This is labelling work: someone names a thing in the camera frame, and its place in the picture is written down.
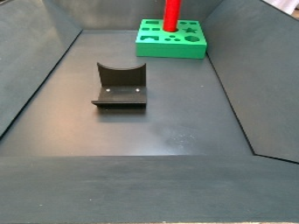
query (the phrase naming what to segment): red cylinder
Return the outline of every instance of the red cylinder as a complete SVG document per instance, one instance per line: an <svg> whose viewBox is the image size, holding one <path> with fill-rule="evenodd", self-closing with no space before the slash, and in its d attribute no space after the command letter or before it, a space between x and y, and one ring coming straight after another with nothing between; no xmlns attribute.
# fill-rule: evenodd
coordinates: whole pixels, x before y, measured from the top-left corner
<svg viewBox="0 0 299 224"><path fill-rule="evenodd" d="M176 32L177 19L180 16L181 0L165 0L163 14L163 30Z"/></svg>

